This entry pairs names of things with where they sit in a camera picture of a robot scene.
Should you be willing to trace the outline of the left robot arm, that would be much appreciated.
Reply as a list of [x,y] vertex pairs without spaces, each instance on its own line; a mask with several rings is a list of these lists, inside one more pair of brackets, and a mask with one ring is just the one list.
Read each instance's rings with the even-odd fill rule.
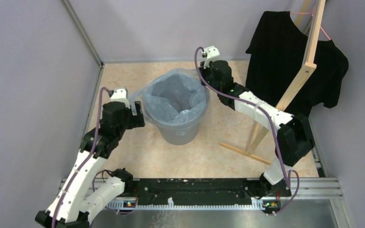
[[85,134],[77,160],[53,203],[35,221],[45,228],[88,228],[115,197],[133,192],[133,176],[125,169],[111,173],[101,187],[86,195],[100,168],[119,145],[126,130],[144,127],[141,102],[130,107],[112,101],[99,108],[96,127]]

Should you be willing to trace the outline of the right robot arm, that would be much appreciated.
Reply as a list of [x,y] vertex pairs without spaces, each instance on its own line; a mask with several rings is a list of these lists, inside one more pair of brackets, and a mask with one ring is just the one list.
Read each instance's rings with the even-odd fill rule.
[[222,104],[246,114],[272,133],[275,158],[248,189],[249,195],[260,199],[275,195],[280,188],[290,188],[293,167],[315,146],[308,118],[278,110],[236,83],[227,61],[203,61],[196,63],[195,68],[201,84],[214,91]]

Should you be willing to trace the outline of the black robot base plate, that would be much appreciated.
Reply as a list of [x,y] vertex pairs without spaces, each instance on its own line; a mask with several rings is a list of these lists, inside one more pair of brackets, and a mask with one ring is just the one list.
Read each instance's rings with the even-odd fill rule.
[[166,205],[171,198],[177,206],[249,205],[267,197],[291,196],[284,181],[247,178],[135,179],[127,183],[121,197],[138,200],[139,206]]

